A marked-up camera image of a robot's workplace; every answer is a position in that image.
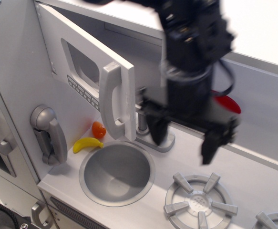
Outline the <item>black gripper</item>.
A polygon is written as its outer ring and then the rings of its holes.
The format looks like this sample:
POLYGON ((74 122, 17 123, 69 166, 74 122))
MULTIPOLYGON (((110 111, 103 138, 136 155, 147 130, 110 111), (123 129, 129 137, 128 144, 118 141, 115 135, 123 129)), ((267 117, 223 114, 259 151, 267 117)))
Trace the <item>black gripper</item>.
MULTIPOLYGON (((201 146, 202 164, 209 165, 223 143, 233 142, 239 119, 214 100, 212 91, 213 69, 199 72, 167 71, 166 85, 147 87, 139 92, 141 109, 157 146, 162 144, 171 122, 190 127, 205 134, 201 146)), ((216 95, 229 94, 235 76, 226 69, 230 81, 228 88, 216 95)))

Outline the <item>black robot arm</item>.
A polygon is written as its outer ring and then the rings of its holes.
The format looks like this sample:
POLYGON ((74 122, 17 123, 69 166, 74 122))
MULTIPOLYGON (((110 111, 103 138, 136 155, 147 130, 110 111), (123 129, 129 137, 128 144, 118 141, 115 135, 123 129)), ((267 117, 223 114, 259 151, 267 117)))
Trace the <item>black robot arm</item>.
POLYGON ((233 142, 238 117, 217 105, 234 88, 235 76, 223 62, 231 51, 217 0, 141 0, 153 8, 164 30, 164 86, 140 92, 140 106, 153 142, 164 142, 171 122, 204 133, 202 164, 212 162, 219 147, 233 142))

